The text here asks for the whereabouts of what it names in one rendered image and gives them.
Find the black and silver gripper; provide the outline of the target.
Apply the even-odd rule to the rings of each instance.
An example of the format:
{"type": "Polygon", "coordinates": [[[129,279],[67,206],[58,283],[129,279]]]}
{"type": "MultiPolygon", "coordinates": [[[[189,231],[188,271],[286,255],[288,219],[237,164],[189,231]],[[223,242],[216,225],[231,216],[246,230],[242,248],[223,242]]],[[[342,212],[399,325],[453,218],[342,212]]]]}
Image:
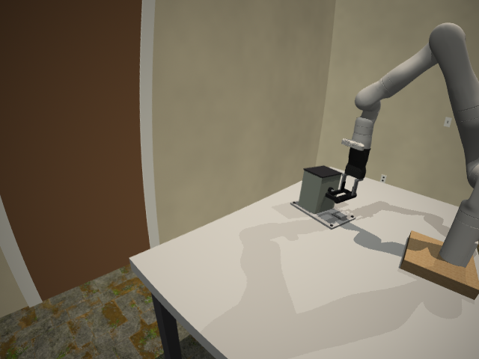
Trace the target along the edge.
{"type": "Polygon", "coordinates": [[[342,144],[350,147],[349,161],[344,174],[342,174],[340,190],[344,190],[347,176],[355,177],[351,195],[356,195],[359,181],[362,181],[366,174],[366,164],[370,152],[372,135],[353,133],[352,140],[342,139],[342,144]]]}

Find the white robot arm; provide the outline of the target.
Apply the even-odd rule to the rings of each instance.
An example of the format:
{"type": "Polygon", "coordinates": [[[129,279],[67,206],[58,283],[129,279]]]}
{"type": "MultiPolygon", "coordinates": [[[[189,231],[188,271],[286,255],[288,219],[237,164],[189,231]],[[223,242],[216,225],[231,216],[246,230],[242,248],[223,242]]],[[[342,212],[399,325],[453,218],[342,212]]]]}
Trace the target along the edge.
{"type": "Polygon", "coordinates": [[[372,135],[381,99],[395,95],[436,64],[445,77],[465,153],[467,180],[473,188],[470,198],[461,202],[439,254],[450,264],[466,267],[479,240],[479,81],[461,27],[449,22],[436,26],[423,49],[362,89],[355,98],[356,107],[363,112],[356,119],[354,132],[372,135]]]}

